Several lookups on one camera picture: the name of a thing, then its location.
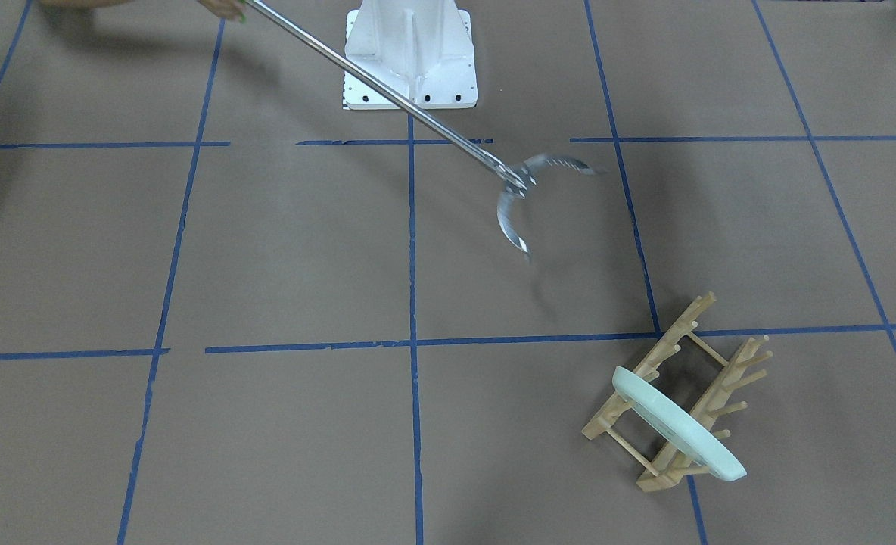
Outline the person's hand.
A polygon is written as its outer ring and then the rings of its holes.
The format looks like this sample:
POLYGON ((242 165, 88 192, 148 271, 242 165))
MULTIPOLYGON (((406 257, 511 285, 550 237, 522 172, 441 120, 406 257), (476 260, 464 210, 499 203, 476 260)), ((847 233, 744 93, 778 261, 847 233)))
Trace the person's hand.
POLYGON ((199 0, 197 3, 216 15, 220 20, 239 20, 245 18, 245 2, 240 0, 199 0))

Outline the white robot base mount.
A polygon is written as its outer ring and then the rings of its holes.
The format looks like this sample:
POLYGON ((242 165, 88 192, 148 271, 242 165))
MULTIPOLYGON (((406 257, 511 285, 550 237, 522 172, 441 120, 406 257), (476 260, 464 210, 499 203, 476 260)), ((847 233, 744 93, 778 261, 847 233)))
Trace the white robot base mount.
POLYGON ((344 56, 420 108, 473 108, 471 27, 454 1, 362 1, 347 13, 344 56))

